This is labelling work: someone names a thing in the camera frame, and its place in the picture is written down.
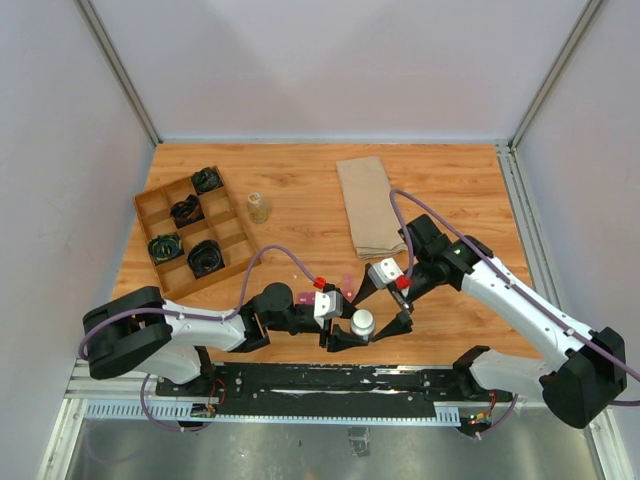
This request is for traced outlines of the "pink weekly pill organizer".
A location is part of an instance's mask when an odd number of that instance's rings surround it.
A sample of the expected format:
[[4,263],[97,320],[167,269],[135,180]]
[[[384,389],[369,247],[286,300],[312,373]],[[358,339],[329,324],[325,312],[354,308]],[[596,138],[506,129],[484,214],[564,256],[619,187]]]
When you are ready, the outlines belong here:
[[[339,282],[338,287],[342,291],[343,296],[349,302],[352,302],[355,297],[355,279],[352,274],[344,274],[342,280]],[[313,305],[315,303],[314,292],[299,292],[294,297],[296,304]]]

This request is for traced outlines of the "white capped pill bottle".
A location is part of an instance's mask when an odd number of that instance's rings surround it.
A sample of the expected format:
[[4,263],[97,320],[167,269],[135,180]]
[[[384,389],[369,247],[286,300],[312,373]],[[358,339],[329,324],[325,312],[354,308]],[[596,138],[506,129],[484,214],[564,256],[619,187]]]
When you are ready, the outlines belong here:
[[375,318],[365,309],[358,309],[350,319],[350,331],[361,338],[370,338],[375,331]]

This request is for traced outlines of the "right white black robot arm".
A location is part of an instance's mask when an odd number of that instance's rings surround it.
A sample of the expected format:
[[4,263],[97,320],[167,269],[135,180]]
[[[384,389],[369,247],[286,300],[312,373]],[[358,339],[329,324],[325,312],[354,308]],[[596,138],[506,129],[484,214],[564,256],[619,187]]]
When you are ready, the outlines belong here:
[[543,401],[565,424],[586,427],[627,387],[623,338],[600,331],[550,304],[515,277],[490,249],[472,236],[452,241],[423,214],[401,232],[415,265],[401,270],[388,258],[367,265],[354,303],[386,289],[400,313],[376,339],[412,329],[415,300],[448,285],[486,305],[539,352],[540,360],[475,346],[453,364],[453,387],[466,400],[499,390]]

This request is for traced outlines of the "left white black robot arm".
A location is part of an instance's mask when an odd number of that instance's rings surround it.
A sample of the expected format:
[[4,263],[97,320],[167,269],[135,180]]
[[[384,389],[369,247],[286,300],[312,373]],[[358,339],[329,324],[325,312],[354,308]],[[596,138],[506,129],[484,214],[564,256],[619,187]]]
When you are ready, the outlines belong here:
[[367,345],[375,320],[338,290],[297,304],[292,290],[272,283],[239,310],[212,311],[164,299],[143,287],[88,312],[79,355],[96,380],[131,371],[163,377],[190,394],[207,393],[214,371],[207,351],[247,353],[267,346],[269,332],[316,334],[329,352]]

